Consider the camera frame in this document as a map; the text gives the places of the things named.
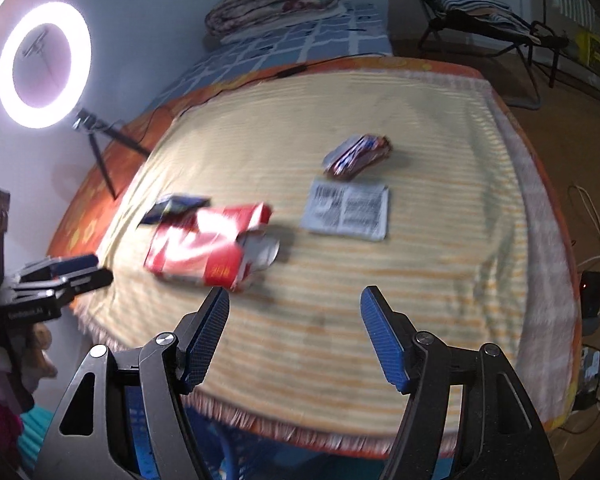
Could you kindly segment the yellow crate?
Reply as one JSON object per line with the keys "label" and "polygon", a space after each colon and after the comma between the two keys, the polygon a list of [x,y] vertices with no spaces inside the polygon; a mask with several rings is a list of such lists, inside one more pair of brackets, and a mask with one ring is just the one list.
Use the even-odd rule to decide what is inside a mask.
{"label": "yellow crate", "polygon": [[587,29],[579,28],[576,33],[578,60],[600,76],[600,37]]}

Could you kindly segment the brown plush toy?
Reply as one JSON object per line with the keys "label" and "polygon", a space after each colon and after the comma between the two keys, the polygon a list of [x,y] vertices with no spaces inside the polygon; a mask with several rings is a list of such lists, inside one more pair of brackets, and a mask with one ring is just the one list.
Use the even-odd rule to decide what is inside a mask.
{"label": "brown plush toy", "polygon": [[33,394],[42,379],[57,377],[58,369],[46,354],[52,342],[52,333],[45,324],[31,327],[21,357],[21,382],[28,393]]}

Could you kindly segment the blue checkered bed sheet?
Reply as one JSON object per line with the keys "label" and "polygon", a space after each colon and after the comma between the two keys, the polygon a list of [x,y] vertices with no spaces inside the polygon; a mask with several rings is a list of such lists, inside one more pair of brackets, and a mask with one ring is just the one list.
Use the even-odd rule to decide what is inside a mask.
{"label": "blue checkered bed sheet", "polygon": [[390,55],[385,23],[370,3],[346,2],[332,18],[268,30],[219,47],[184,70],[147,109],[151,112],[186,93],[265,68],[358,55]]}

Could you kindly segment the folded floral quilt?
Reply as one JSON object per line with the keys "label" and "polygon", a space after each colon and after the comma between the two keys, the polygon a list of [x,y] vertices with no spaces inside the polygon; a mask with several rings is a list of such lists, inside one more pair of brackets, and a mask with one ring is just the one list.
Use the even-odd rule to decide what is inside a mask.
{"label": "folded floral quilt", "polygon": [[221,0],[204,24],[209,36],[230,42],[271,27],[329,18],[341,10],[341,0]]}

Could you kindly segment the blue snack bag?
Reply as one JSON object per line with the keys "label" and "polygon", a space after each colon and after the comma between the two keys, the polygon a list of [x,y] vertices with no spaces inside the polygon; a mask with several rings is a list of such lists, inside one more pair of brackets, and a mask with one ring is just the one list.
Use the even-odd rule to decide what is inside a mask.
{"label": "blue snack bag", "polygon": [[211,205],[211,198],[184,194],[162,196],[143,214],[138,224],[154,226],[161,222],[181,219],[191,211]]}

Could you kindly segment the small grey printed sachet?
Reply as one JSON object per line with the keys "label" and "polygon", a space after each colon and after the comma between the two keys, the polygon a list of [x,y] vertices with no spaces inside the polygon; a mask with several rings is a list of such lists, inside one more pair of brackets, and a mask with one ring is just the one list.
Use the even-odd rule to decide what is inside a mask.
{"label": "small grey printed sachet", "polygon": [[380,242],[388,233],[388,217],[385,185],[315,179],[300,226],[313,233]]}

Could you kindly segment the dark candy bar wrapper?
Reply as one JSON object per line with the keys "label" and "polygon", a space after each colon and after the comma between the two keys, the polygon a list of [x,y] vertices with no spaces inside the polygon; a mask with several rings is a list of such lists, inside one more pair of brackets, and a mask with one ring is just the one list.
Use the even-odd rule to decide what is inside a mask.
{"label": "dark candy bar wrapper", "polygon": [[392,144],[386,136],[350,136],[324,157],[323,172],[329,178],[350,181],[391,153]]}

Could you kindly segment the red cardboard medicine box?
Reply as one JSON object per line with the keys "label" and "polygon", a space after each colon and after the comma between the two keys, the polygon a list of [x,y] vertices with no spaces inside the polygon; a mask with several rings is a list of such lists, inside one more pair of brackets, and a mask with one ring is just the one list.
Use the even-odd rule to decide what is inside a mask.
{"label": "red cardboard medicine box", "polygon": [[144,268],[157,278],[239,290],[268,270],[279,241],[268,234],[273,208],[266,203],[200,207],[160,221]]}

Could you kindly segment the black folding chair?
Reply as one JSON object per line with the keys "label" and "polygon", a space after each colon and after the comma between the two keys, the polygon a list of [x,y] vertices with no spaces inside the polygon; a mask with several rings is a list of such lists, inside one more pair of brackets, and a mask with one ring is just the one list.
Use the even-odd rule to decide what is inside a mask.
{"label": "black folding chair", "polygon": [[534,52],[538,49],[550,51],[552,60],[550,61],[550,68],[548,69],[547,84],[550,88],[553,88],[557,81],[560,55],[562,54],[562,50],[568,47],[568,38],[556,34],[554,29],[546,24],[545,20],[534,20],[529,22],[522,18],[524,21],[528,22],[532,26],[532,29],[541,37],[540,43],[534,44],[528,38],[515,36],[509,32],[499,32],[492,26],[479,24],[473,20],[468,20],[468,18],[465,18],[464,20],[458,20],[457,18],[447,18],[446,20],[444,18],[437,18],[429,3],[426,3],[425,0],[419,1],[427,18],[427,27],[417,43],[417,49],[420,52],[425,52],[427,50],[426,42],[430,38],[434,38],[434,41],[437,44],[437,50],[443,52],[444,45],[441,39],[441,33],[445,30],[462,32],[465,35],[479,36],[502,42],[505,44],[505,47],[496,52],[486,53],[467,51],[465,54],[467,56],[472,55],[475,58],[499,58],[510,52],[516,53],[524,66],[524,71],[529,77],[534,97],[528,100],[508,101],[507,105],[510,107],[522,108],[523,110],[539,110],[541,108],[541,93],[533,73]]}

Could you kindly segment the striped beige towel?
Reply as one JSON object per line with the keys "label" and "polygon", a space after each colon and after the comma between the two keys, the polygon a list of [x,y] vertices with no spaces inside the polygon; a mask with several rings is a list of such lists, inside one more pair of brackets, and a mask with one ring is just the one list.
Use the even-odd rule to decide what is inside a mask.
{"label": "striped beige towel", "polygon": [[[180,116],[134,177],[99,257],[114,284],[86,305],[119,344],[170,330],[206,290],[144,269],[163,195],[216,206],[267,203],[275,262],[230,298],[201,392],[315,431],[388,436],[404,399],[386,382],[360,315],[379,287],[393,309],[447,344],[498,344],[516,359],[528,299],[521,189],[488,86],[428,73],[343,72],[261,82]],[[356,134],[386,136],[390,157],[361,180],[389,189],[380,242],[315,234],[300,220],[325,155]]]}

